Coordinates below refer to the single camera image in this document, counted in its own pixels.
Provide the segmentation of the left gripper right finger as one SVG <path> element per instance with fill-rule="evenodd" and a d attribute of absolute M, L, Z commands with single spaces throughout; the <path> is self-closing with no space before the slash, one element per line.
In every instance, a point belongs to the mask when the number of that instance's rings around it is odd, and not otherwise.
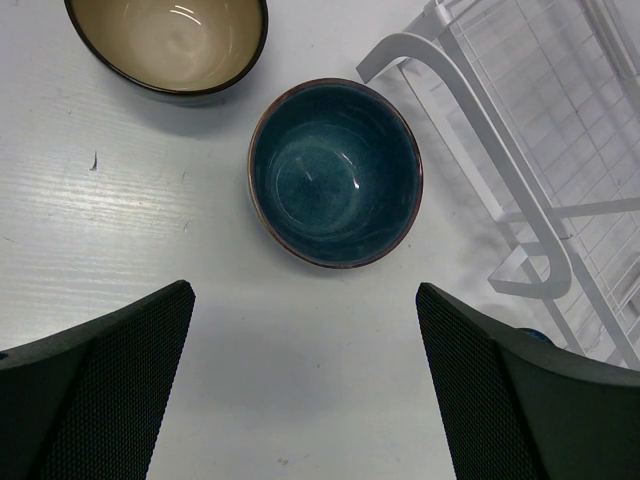
<path fill-rule="evenodd" d="M 416 307 L 457 478 L 638 478 L 637 371 L 563 350 L 429 283 Z"/>

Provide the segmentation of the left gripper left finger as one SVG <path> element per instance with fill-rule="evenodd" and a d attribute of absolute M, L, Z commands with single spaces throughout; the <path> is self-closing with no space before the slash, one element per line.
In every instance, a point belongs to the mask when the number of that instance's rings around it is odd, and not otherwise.
<path fill-rule="evenodd" d="M 2 478 L 146 478 L 194 304 L 179 280 L 2 351 Z"/>

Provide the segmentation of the blue floral white bowl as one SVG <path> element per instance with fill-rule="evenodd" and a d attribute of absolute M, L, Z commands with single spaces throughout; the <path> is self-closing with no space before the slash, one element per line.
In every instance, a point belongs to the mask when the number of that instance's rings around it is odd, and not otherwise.
<path fill-rule="evenodd" d="M 524 332 L 524 333 L 526 333 L 526 334 L 528 334 L 528 335 L 530 335 L 530 336 L 532 336 L 532 337 L 534 337 L 534 338 L 536 338 L 536 339 L 538 339 L 540 341 L 543 341 L 543 342 L 545 342 L 547 344 L 553 345 L 553 341 L 548 336 L 546 336 L 545 334 L 543 334 L 542 332 L 540 332 L 538 330 L 531 329 L 531 328 L 520 328 L 520 331 L 522 331 L 522 332 Z"/>

